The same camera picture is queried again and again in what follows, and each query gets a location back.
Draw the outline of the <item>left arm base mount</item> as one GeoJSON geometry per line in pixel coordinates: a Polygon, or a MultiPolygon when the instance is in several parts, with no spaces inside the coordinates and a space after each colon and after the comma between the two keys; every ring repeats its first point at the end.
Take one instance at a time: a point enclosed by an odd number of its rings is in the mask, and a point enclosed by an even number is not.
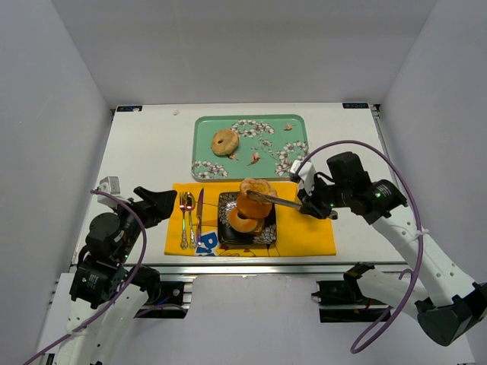
{"type": "Polygon", "coordinates": [[[180,279],[163,279],[155,268],[142,265],[131,284],[148,294],[148,299],[135,314],[137,319],[184,319],[193,285],[180,279]]]}

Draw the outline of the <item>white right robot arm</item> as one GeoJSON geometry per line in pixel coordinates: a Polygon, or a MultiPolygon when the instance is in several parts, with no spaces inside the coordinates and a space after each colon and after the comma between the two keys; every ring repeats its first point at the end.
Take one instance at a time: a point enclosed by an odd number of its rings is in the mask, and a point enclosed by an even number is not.
{"type": "Polygon", "coordinates": [[[417,320],[436,344],[448,346],[486,316],[486,285],[460,269],[418,224],[411,201],[382,179],[372,182],[359,156],[344,152],[327,161],[326,183],[310,162],[296,160],[290,169],[298,184],[301,213],[318,218],[349,208],[385,237],[409,266],[410,283],[386,275],[374,265],[358,263],[344,275],[355,298],[379,300],[417,320]]]}

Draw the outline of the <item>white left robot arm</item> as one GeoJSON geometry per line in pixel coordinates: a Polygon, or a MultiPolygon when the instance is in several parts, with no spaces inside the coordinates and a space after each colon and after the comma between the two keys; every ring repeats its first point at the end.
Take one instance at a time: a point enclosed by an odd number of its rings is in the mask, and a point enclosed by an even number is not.
{"type": "Polygon", "coordinates": [[[67,338],[55,364],[107,364],[136,313],[145,304],[163,304],[159,273],[136,263],[124,264],[138,238],[173,213],[177,192],[135,188],[137,201],[122,199],[118,188],[102,183],[97,200],[110,211],[89,224],[69,291],[67,338]]]}

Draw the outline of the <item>metal serving tongs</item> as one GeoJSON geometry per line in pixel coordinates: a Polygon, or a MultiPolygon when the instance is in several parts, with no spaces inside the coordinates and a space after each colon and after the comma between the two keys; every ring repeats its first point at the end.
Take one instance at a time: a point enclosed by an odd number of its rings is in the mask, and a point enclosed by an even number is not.
{"type": "Polygon", "coordinates": [[[299,211],[301,214],[309,215],[317,219],[330,219],[336,220],[338,218],[338,213],[331,208],[317,208],[313,203],[306,202],[301,204],[298,202],[292,202],[282,198],[276,198],[271,195],[262,194],[261,192],[254,192],[252,190],[247,190],[247,196],[249,198],[264,200],[266,202],[273,203],[275,205],[282,205],[288,208],[293,208],[299,211]]]}

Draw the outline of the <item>sugared twisted ring bread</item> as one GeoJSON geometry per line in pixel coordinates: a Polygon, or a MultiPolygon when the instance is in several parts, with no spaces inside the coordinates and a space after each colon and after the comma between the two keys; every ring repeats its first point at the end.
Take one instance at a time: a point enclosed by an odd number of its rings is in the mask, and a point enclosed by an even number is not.
{"type": "Polygon", "coordinates": [[[269,215],[272,203],[263,198],[251,198],[249,191],[259,192],[277,198],[277,190],[264,179],[246,178],[240,183],[240,192],[237,197],[237,209],[245,217],[262,219],[269,215]]]}

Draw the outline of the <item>brown bread loaf slice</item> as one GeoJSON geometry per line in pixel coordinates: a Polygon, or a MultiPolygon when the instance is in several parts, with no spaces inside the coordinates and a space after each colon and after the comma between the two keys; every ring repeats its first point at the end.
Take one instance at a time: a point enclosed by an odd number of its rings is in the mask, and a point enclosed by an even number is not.
{"type": "Polygon", "coordinates": [[[265,227],[265,220],[264,219],[258,219],[256,228],[253,230],[253,233],[255,233],[255,234],[261,233],[264,227],[265,227]]]}

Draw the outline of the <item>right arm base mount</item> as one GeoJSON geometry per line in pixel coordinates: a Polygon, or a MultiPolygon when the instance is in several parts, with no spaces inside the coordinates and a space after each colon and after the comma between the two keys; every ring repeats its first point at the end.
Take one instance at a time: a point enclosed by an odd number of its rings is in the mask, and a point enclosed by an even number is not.
{"type": "Polygon", "coordinates": [[[386,322],[391,310],[379,300],[365,297],[358,288],[358,279],[375,268],[368,262],[359,262],[350,268],[341,280],[317,282],[317,291],[311,299],[319,306],[321,323],[386,322]]]}

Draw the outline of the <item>small glazed orange donut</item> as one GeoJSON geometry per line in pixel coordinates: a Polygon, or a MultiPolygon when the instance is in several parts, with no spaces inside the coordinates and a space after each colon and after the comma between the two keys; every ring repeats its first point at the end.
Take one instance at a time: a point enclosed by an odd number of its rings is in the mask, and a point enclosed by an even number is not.
{"type": "Polygon", "coordinates": [[[228,223],[231,228],[239,233],[250,233],[257,228],[259,221],[254,218],[245,217],[237,208],[233,208],[228,212],[228,223]]]}

